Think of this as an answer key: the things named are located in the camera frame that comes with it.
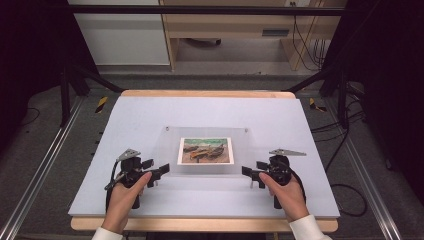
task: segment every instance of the hand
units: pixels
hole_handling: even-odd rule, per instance
[[[126,188],[122,183],[115,185],[102,228],[122,234],[127,225],[128,213],[134,204],[135,198],[143,193],[144,186],[146,186],[151,177],[152,173],[147,172],[131,188]]]
[[[268,186],[271,196],[277,196],[289,222],[309,215],[302,189],[296,178],[292,177],[287,185],[281,186],[265,173],[259,173],[259,177]]]

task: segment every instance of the photo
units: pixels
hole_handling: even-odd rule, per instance
[[[181,138],[179,165],[234,164],[230,138]]]

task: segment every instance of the white sleeve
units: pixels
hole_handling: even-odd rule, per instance
[[[321,232],[313,215],[291,222],[290,227],[296,240],[331,240]]]
[[[99,227],[97,228],[92,240],[122,240],[122,235]]]

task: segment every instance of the metal bracket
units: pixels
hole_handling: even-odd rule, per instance
[[[138,156],[140,154],[141,154],[141,152],[128,148],[124,153],[121,154],[121,156],[119,156],[116,159],[116,162],[119,162],[119,161],[122,161],[122,160],[125,160],[125,159],[129,159],[129,158]]]
[[[271,151],[269,153],[280,155],[280,156],[306,156],[306,153],[303,153],[303,152],[296,152],[296,151],[285,150],[281,148]]]

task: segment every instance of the white cabinet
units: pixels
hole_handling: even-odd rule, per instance
[[[158,5],[157,0],[68,0],[69,4]],[[160,14],[75,14],[96,65],[169,65]]]

